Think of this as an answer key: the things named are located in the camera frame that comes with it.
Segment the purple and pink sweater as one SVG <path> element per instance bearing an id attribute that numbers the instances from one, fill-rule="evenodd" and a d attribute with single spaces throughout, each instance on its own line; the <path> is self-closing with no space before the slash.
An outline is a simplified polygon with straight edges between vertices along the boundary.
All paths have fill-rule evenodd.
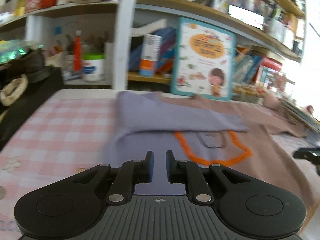
<path id="1" fill-rule="evenodd" d="M 102 162 L 113 167 L 154 154 L 152 183 L 137 194 L 183 194 L 182 185 L 167 181 L 165 155 L 201 166 L 221 164 L 281 187 L 311 208 L 319 202 L 319 176 L 306 176 L 273 135 L 304 137 L 302 125 L 266 114 L 244 103 L 194 95 L 166 98 L 158 93 L 121 92 L 116 101 L 116 128 L 105 146 Z"/>

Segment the stack of books right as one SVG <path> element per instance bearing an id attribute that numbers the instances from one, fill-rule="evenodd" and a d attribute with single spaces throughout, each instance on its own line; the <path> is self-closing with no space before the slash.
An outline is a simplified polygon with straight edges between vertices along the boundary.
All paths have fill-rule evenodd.
<path id="1" fill-rule="evenodd" d="M 297 106 L 289 102 L 285 99 L 279 99 L 284 111 L 297 120 L 298 122 L 302 123 L 306 128 L 310 129 L 315 133 L 319 133 L 319 121 L 315 119 L 311 114 L 307 113 L 299 109 Z"/>

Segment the pink plush item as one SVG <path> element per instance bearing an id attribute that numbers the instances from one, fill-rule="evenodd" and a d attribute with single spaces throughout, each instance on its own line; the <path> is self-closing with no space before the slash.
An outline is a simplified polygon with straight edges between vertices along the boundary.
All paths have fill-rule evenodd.
<path id="1" fill-rule="evenodd" d="M 273 94 L 266 94 L 264 96 L 263 106 L 278 112 L 282 108 L 281 101 Z"/>

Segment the pink checkered table mat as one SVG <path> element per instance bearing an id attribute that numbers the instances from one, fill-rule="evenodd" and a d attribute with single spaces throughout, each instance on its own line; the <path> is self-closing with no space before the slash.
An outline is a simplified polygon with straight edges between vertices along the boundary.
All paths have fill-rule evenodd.
<path id="1" fill-rule="evenodd" d="M 201 98 L 192 107 L 235 113 L 226 107 L 239 105 L 272 115 L 263 106 L 249 103 L 223 102 Z M 14 206 L 26 193 L 78 173 L 81 169 L 98 165 L 107 144 L 115 133 L 115 99 L 57 99 L 44 103 L 13 135 L 1 152 L 1 239 L 18 239 L 21 233 L 14 220 Z M 271 135 L 276 146 L 289 156 L 299 147 L 307 146 L 302 138 L 289 134 Z M 319 176 L 306 160 L 294 160 L 312 187 L 316 202 L 308 206 L 307 221 L 302 229 L 303 239 L 319 239 Z M 184 187 L 161 180 L 163 189 L 156 189 L 155 178 L 150 184 L 138 184 L 137 194 L 169 195 L 183 192 Z"/>

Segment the red thick dictionary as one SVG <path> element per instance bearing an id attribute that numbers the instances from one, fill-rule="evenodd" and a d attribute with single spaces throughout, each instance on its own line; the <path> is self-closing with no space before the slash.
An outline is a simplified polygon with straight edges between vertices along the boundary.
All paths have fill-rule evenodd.
<path id="1" fill-rule="evenodd" d="M 282 63 L 269 57 L 263 57 L 263 60 L 260 63 L 260 67 L 261 68 L 267 67 L 272 70 L 280 72 L 282 68 Z"/>

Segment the white wooden bookshelf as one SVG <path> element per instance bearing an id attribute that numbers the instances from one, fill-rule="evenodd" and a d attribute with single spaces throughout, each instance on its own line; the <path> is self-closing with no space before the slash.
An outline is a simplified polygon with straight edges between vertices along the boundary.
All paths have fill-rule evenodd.
<path id="1" fill-rule="evenodd" d="M 1 6 L 1 40 L 35 41 L 43 45 L 45 64 L 62 73 L 68 85 L 126 90 L 133 82 L 171 87 L 179 19 L 210 24 L 235 35 L 232 85 L 250 84 L 263 57 L 280 63 L 300 62 L 297 19 L 283 0 L 7 0 Z M 228 14 L 235 5 L 264 17 L 264 29 Z M 101 81 L 86 82 L 73 72 L 76 31 L 81 30 L 81 56 L 103 53 Z M 145 35 L 162 38 L 153 76 L 139 74 Z"/>

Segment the children's sound book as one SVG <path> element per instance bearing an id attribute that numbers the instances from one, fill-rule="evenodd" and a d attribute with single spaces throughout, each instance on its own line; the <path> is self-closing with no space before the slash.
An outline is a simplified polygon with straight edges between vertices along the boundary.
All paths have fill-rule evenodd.
<path id="1" fill-rule="evenodd" d="M 176 34 L 171 93 L 229 101 L 235 57 L 235 35 L 225 29 L 180 18 Z"/>

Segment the white green pen cup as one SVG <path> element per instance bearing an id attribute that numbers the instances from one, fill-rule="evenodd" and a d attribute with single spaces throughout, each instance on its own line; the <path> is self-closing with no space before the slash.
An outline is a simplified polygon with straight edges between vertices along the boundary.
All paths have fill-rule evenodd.
<path id="1" fill-rule="evenodd" d="M 82 55 L 82 79 L 86 82 L 97 82 L 103 79 L 104 75 L 103 53 L 88 53 Z"/>

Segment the smartphone on shelf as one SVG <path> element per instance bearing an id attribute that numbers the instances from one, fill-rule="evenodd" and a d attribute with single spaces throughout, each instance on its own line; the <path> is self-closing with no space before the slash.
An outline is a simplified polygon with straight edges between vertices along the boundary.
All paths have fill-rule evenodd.
<path id="1" fill-rule="evenodd" d="M 264 17 L 256 12 L 252 12 L 235 5 L 229 5 L 228 14 L 245 24 L 251 25 L 260 30 L 264 29 Z"/>

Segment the red tassel ornament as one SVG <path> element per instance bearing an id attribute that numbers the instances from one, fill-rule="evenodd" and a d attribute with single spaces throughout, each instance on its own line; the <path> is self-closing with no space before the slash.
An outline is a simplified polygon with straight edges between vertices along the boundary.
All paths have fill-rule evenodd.
<path id="1" fill-rule="evenodd" d="M 81 71 L 81 30 L 76 31 L 73 51 L 73 72 Z"/>

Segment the usmile white orange box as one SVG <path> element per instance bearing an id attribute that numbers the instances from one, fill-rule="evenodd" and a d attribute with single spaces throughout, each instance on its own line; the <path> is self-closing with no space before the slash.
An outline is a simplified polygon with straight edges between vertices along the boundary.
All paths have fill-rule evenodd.
<path id="1" fill-rule="evenodd" d="M 161 44 L 162 38 L 158 35 L 148 34 L 144 36 L 139 65 L 139 74 L 141 76 L 151 77 L 154 75 L 159 59 Z"/>

